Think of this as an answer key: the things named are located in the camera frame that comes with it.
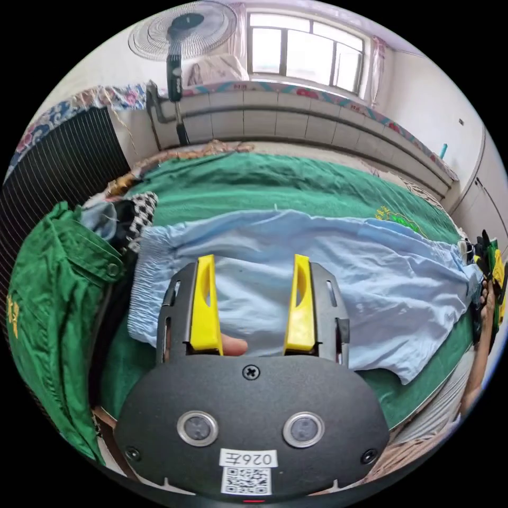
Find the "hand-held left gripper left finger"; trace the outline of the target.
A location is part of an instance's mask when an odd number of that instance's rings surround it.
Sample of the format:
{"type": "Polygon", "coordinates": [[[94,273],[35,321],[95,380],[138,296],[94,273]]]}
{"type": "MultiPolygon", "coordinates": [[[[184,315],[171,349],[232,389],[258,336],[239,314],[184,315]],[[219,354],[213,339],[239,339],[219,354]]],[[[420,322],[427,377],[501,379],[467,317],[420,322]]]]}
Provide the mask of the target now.
{"type": "Polygon", "coordinates": [[[224,355],[213,255],[197,260],[190,327],[189,344],[193,353],[224,355]]]}

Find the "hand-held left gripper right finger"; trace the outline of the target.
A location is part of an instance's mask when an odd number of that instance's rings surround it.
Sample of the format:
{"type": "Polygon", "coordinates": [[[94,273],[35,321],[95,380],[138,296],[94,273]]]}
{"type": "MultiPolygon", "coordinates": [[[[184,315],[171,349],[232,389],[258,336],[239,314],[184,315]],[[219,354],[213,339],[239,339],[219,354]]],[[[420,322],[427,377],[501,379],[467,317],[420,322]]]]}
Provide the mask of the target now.
{"type": "Polygon", "coordinates": [[[294,256],[283,355],[315,356],[318,351],[314,282],[310,259],[294,256]]]}

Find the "person's right hand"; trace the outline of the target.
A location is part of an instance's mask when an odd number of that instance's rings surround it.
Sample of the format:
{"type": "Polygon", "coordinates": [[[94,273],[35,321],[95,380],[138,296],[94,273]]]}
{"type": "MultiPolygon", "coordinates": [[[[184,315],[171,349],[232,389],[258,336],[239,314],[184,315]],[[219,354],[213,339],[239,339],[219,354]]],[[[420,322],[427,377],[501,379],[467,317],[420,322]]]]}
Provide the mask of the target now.
{"type": "Polygon", "coordinates": [[[483,279],[480,293],[480,315],[482,327],[486,328],[493,324],[495,310],[495,293],[493,281],[483,279]]]}

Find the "person's left hand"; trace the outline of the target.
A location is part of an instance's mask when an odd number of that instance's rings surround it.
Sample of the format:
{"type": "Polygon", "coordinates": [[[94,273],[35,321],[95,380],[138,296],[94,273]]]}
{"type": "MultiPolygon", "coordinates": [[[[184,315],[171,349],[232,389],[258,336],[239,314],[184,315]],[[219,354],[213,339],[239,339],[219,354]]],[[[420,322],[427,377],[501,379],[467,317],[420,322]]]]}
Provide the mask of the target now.
{"type": "Polygon", "coordinates": [[[248,350],[248,343],[239,338],[221,334],[222,350],[225,356],[242,356],[248,350]]]}

